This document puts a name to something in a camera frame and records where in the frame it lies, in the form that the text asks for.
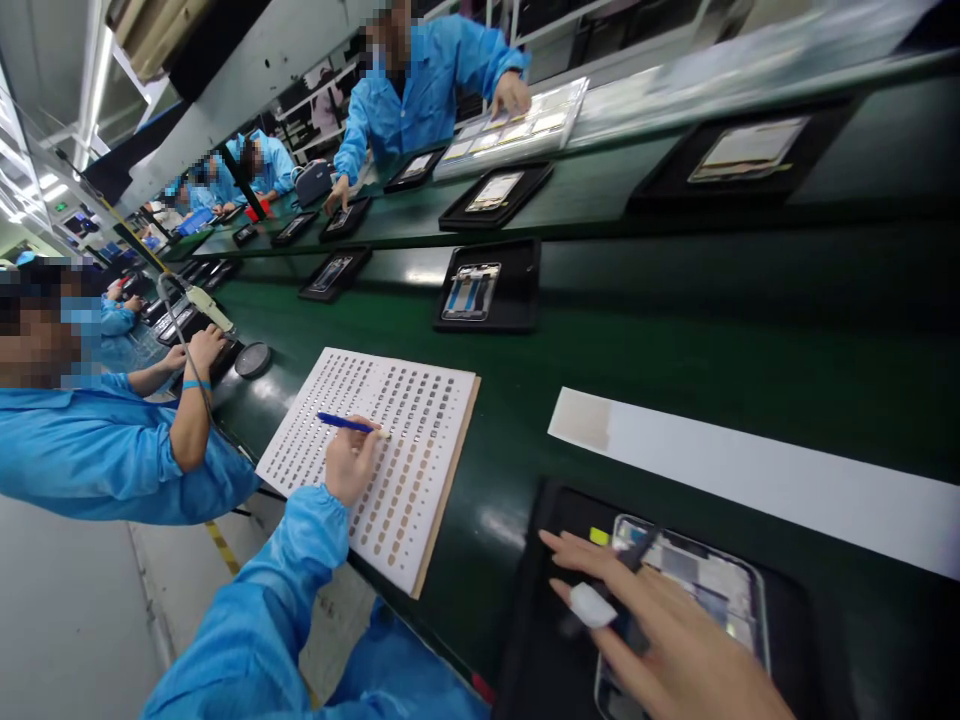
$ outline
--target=yellow sticker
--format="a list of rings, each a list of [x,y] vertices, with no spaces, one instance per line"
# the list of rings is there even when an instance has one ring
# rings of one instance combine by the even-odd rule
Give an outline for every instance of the yellow sticker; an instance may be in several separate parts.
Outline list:
[[[606,547],[610,544],[610,535],[605,533],[600,528],[590,528],[590,542],[592,542],[594,545]]]

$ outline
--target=yellow floor tape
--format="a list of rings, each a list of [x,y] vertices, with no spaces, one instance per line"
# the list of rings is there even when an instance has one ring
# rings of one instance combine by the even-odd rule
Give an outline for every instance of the yellow floor tape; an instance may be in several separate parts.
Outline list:
[[[204,525],[206,525],[207,532],[210,533],[210,537],[213,539],[213,544],[216,545],[217,550],[220,551],[220,557],[222,557],[223,561],[227,564],[227,569],[230,571],[230,576],[236,577],[237,573],[240,572],[240,563],[237,562],[237,558],[234,556],[233,550],[230,549],[230,546],[227,545],[227,541],[220,533],[220,528],[218,528],[217,524],[212,520],[205,522]],[[310,683],[307,682],[307,679],[303,677],[302,672],[300,673],[300,679],[303,680],[303,684],[307,687],[307,692],[310,693],[311,708],[318,710],[320,708],[320,699],[313,691],[313,688],[310,687]]]

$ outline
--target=hand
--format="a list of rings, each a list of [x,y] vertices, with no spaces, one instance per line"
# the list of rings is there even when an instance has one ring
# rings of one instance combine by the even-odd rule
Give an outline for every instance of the hand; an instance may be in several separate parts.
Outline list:
[[[638,657],[609,627],[591,630],[621,685],[654,720],[793,720],[770,678],[677,583],[646,566],[637,574],[601,548],[570,533],[545,530],[553,562],[602,580],[650,640]],[[550,585],[569,604],[570,586]]]
[[[333,217],[336,212],[337,202],[340,202],[340,208],[347,211],[347,201],[350,197],[350,178],[341,175],[330,191],[330,195],[323,201],[323,211],[328,217]]]
[[[205,372],[213,365],[217,353],[227,344],[223,331],[213,323],[206,330],[198,332],[190,340],[190,358],[197,366],[197,372]]]
[[[174,373],[184,365],[187,364],[187,353],[184,351],[183,345],[174,345],[170,348],[170,352],[167,353],[167,356],[160,361],[160,364],[163,366],[163,369],[167,372]]]
[[[373,432],[340,428],[327,446],[327,490],[343,503],[353,505],[373,480],[373,452],[377,446],[380,426],[366,418],[354,415],[355,423],[374,428]]]
[[[507,70],[500,76],[497,89],[493,91],[490,117],[496,117],[501,108],[510,115],[523,115],[530,109],[530,88],[515,70]]]

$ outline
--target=white paper strip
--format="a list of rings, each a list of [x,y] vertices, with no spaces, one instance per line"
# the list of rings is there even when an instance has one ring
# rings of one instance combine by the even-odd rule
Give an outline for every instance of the white paper strip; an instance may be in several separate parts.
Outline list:
[[[960,580],[960,487],[569,388],[548,432]]]

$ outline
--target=workbench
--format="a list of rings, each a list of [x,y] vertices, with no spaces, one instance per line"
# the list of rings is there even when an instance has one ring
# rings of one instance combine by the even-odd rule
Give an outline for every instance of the workbench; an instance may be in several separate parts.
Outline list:
[[[259,455],[328,346],[483,379],[421,599],[351,554],[468,678],[496,684],[529,514],[549,477],[794,579],[817,616],[823,672],[848,679],[860,717],[934,717],[957,702],[948,658],[960,636],[960,584],[546,431],[568,386],[960,483],[960,341],[949,295],[960,250],[947,182],[958,88],[948,76],[866,97],[776,211],[624,216],[626,198],[680,131],[558,157],[543,190],[492,235],[437,229],[473,179],[378,196],[347,241],[374,245],[373,258],[332,305],[297,297],[329,251],[316,240],[324,218],[283,250],[271,250],[267,235],[238,250],[236,227],[218,231],[197,256],[247,258],[215,295],[241,339],[267,343],[273,361],[256,380],[227,375],[217,419]],[[270,232],[295,212],[281,211]],[[432,330],[453,246],[531,234],[545,241],[535,333]]]

